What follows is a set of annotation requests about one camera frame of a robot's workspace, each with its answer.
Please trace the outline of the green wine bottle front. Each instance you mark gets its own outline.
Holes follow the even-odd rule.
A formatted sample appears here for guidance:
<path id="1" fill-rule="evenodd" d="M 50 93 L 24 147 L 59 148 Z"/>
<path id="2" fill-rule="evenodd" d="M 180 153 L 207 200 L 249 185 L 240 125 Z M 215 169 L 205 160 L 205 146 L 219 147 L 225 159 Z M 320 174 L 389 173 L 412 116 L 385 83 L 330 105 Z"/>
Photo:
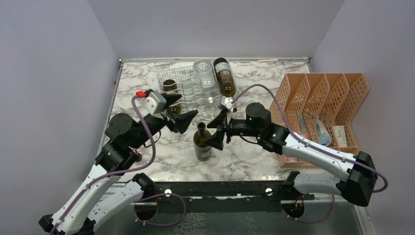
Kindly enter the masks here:
<path id="1" fill-rule="evenodd" d="M 165 112 L 174 120 L 182 112 L 178 99 L 173 102 L 173 98 L 178 98 L 179 95 L 177 82 L 172 79 L 165 80 L 162 84 L 162 90 L 164 94 L 167 95 L 168 106 L 166 107 Z"/>

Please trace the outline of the green wine bottle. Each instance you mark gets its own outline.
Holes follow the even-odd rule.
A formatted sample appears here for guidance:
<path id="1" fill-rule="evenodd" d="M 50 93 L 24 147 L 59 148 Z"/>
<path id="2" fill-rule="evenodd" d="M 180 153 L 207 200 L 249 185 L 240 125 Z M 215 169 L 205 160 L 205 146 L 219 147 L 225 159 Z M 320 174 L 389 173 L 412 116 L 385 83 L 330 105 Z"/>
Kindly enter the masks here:
<path id="1" fill-rule="evenodd" d="M 172 79 L 165 80 L 162 84 L 162 90 L 164 94 L 167 95 L 168 106 L 166 107 L 165 112 L 174 120 L 182 112 L 178 99 L 173 102 L 173 98 L 178 98 L 179 95 L 177 82 Z"/>
<path id="2" fill-rule="evenodd" d="M 225 58 L 217 58 L 214 60 L 213 65 L 221 95 L 233 97 L 236 93 L 236 88 L 228 61 Z"/>
<path id="3" fill-rule="evenodd" d="M 211 137 L 204 122 L 197 124 L 197 131 L 193 135 L 195 155 L 200 161 L 207 161 L 212 156 L 212 147 L 204 144 L 204 141 Z"/>

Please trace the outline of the green wine bottle back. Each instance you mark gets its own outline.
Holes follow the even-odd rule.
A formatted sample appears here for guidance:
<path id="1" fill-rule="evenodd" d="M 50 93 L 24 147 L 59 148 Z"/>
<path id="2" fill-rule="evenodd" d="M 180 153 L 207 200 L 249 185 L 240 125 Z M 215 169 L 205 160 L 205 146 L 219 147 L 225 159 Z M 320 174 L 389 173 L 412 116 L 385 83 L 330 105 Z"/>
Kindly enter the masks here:
<path id="1" fill-rule="evenodd" d="M 193 135 L 195 155 L 200 161 L 207 161 L 212 156 L 212 147 L 204 144 L 204 141 L 211 137 L 204 122 L 197 124 L 197 131 Z"/>

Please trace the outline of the clear bottle silver cap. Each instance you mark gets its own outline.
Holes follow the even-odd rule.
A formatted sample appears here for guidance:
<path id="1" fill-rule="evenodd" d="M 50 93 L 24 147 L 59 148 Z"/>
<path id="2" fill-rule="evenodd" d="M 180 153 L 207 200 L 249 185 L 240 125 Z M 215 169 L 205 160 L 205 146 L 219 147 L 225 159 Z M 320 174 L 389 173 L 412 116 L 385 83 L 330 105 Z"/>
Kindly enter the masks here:
<path id="1" fill-rule="evenodd" d="M 193 69 L 195 78 L 206 97 L 206 108 L 211 111 L 215 109 L 214 91 L 216 90 L 212 63 L 208 59 L 199 59 L 193 64 Z"/>

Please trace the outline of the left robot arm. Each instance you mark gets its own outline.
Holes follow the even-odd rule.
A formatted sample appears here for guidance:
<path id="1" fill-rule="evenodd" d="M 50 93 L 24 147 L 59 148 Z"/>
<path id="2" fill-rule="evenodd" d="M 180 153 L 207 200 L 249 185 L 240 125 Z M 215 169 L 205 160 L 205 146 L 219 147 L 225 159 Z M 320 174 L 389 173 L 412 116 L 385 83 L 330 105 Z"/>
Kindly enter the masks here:
<path id="1" fill-rule="evenodd" d="M 51 235 L 93 235 L 108 219 L 137 200 L 154 197 L 153 181 L 142 173 L 142 167 L 133 167 L 142 156 L 136 149 L 151 142 L 162 128 L 183 134 L 197 110 L 186 113 L 166 112 L 180 94 L 161 94 L 153 90 L 137 92 L 131 100 L 136 107 L 140 99 L 146 116 L 135 121 L 126 113 L 113 116 L 105 135 L 109 141 L 95 158 L 85 180 L 74 195 L 56 213 L 44 215 L 39 225 Z"/>

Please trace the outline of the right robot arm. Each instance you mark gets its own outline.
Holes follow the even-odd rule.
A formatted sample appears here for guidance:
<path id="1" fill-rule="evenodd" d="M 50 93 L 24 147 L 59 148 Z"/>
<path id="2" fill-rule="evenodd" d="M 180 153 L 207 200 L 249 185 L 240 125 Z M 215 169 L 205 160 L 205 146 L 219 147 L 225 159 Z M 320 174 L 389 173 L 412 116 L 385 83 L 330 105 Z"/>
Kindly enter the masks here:
<path id="1" fill-rule="evenodd" d="M 325 193 L 366 207 L 375 192 L 378 176 L 368 153 L 345 153 L 290 133 L 288 128 L 272 123 L 270 111 L 258 102 L 247 106 L 245 119 L 230 117 L 226 107 L 221 106 L 221 113 L 207 127 L 216 128 L 216 132 L 202 143 L 212 148 L 223 150 L 223 141 L 230 141 L 232 136 L 257 137 L 263 149 L 304 160 L 327 172 L 315 176 L 297 174 L 293 181 L 282 186 L 288 199 L 300 194 Z"/>

